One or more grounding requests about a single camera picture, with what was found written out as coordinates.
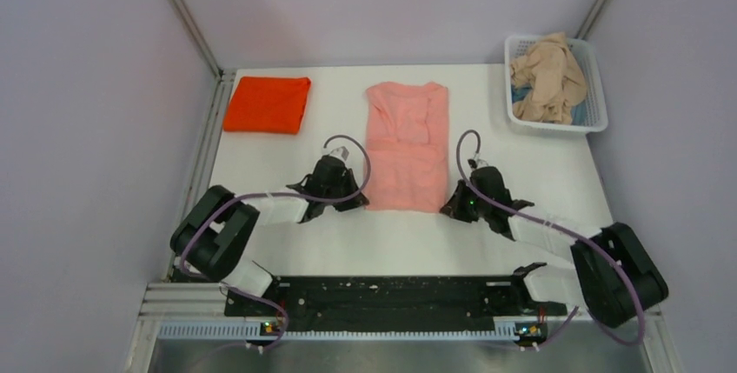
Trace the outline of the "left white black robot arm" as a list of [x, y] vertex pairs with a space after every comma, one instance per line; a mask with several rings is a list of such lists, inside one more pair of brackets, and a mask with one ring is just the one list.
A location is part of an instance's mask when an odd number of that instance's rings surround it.
[[274, 276], [244, 256], [256, 228], [307, 223], [329, 206], [338, 212], [363, 208], [352, 169], [334, 154], [321, 157], [300, 182], [257, 194], [236, 196], [221, 185], [206, 190], [172, 234], [169, 246], [180, 261], [206, 279], [246, 293], [246, 304], [258, 315], [277, 307]]

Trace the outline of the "controller board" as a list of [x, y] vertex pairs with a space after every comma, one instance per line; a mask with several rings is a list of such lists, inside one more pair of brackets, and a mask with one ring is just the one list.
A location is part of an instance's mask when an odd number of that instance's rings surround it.
[[280, 336], [284, 332], [283, 324], [277, 321], [260, 323], [260, 336]]
[[544, 340], [547, 336], [547, 327], [540, 324], [517, 325], [516, 335], [521, 339]]

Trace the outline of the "folded orange t shirt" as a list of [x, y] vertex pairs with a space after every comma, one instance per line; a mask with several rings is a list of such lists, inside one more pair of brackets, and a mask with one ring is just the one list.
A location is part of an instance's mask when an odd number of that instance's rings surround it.
[[311, 85], [307, 77], [242, 77], [229, 101], [222, 129], [296, 135]]

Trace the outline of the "aluminium frame rail front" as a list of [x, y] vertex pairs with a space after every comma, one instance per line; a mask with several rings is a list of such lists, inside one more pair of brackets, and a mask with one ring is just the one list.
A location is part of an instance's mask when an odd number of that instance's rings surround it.
[[485, 341], [534, 347], [561, 332], [561, 303], [536, 302], [503, 276], [290, 276], [261, 300], [216, 283], [150, 285], [142, 316], [165, 338]]

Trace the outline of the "white plastic basket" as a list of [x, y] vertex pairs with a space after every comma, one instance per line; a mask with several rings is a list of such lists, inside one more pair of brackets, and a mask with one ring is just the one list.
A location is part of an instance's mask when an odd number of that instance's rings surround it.
[[519, 131], [537, 133], [558, 132], [587, 134], [605, 130], [608, 126], [608, 115], [601, 84], [601, 76], [594, 50], [588, 42], [574, 38], [568, 38], [568, 47], [572, 51], [578, 64], [581, 66], [588, 85], [588, 93], [585, 100], [574, 107], [573, 123], [570, 125], [537, 123], [522, 121], [514, 116], [512, 111], [513, 104], [510, 100], [511, 61], [516, 57], [524, 55], [530, 46], [543, 37], [544, 36], [511, 36], [508, 37], [504, 43], [505, 79], [507, 90], [506, 104], [510, 126]]

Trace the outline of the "aluminium frame rail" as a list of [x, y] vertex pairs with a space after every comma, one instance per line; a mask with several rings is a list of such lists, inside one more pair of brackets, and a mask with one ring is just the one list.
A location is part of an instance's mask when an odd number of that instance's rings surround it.
[[237, 69], [226, 69], [216, 81], [203, 128], [196, 142], [195, 157], [189, 173], [189, 184], [184, 192], [179, 221], [189, 214], [197, 200], [209, 187], [216, 154], [222, 136], [222, 122], [232, 95]]
[[561, 332], [561, 303], [536, 302], [503, 276], [290, 276], [261, 300], [216, 283], [150, 285], [142, 316], [165, 338], [485, 341], [534, 347]]

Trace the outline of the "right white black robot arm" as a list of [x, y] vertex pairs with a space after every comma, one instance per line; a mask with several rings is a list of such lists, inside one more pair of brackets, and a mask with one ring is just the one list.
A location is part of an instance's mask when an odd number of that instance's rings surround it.
[[537, 265], [509, 291], [512, 307], [532, 314], [544, 302], [586, 306], [600, 324], [618, 328], [666, 300], [666, 280], [634, 230], [621, 222], [581, 225], [514, 199], [501, 172], [486, 166], [461, 180], [440, 212], [464, 223], [484, 221], [496, 234], [566, 261]]

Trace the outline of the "blue garment in basket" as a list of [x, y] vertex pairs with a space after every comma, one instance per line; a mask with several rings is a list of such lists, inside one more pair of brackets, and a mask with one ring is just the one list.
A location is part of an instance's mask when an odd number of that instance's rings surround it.
[[512, 104], [522, 102], [525, 97], [528, 95], [528, 93], [532, 90], [532, 87], [530, 85], [524, 85], [521, 87], [514, 87], [512, 85], [510, 87], [511, 89], [511, 95], [510, 100]]

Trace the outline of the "left aluminium frame rail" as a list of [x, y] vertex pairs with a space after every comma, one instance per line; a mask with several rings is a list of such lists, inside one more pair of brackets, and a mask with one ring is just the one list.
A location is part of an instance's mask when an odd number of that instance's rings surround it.
[[197, 200], [209, 187], [216, 154], [222, 136], [222, 122], [232, 95], [237, 69], [226, 69], [216, 81], [203, 128], [196, 142], [195, 157], [189, 173], [189, 184], [184, 192], [179, 221], [189, 214]]

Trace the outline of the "pink t shirt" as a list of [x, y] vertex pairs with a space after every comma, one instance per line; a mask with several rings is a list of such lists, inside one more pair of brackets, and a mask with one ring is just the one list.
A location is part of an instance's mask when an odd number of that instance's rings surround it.
[[375, 84], [365, 91], [369, 210], [437, 213], [448, 190], [448, 88]]

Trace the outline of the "left corner aluminium post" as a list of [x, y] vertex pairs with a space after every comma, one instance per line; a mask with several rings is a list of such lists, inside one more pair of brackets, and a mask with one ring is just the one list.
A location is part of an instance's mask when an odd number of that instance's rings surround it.
[[222, 68], [218, 65], [212, 49], [209, 47], [205, 37], [196, 23], [189, 6], [185, 0], [169, 0], [176, 16], [194, 44], [197, 54], [205, 62], [211, 75], [219, 79], [222, 76]]

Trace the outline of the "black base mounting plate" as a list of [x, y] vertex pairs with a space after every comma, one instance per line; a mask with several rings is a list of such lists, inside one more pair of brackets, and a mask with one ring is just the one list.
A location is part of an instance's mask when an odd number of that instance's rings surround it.
[[491, 331], [498, 316], [564, 316], [562, 303], [537, 302], [518, 276], [286, 276], [266, 303], [227, 295], [225, 316], [272, 317], [289, 332]]

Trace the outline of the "left controller board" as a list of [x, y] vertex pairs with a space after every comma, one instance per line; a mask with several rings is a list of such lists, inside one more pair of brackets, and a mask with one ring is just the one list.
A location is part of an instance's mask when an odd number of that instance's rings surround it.
[[280, 336], [284, 332], [283, 324], [277, 321], [260, 323], [260, 336]]

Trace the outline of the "right controller board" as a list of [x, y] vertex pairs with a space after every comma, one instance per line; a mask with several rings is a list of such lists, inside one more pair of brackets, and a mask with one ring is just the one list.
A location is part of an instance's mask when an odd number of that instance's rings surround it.
[[540, 324], [517, 325], [516, 335], [521, 339], [544, 340], [547, 336], [547, 327]]

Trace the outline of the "beige crumpled t shirt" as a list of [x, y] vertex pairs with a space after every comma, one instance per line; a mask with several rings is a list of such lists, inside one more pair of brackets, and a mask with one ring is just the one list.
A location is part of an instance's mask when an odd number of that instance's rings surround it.
[[570, 125], [573, 109], [582, 103], [588, 85], [565, 33], [544, 36], [510, 64], [511, 86], [529, 88], [512, 111], [522, 121]]

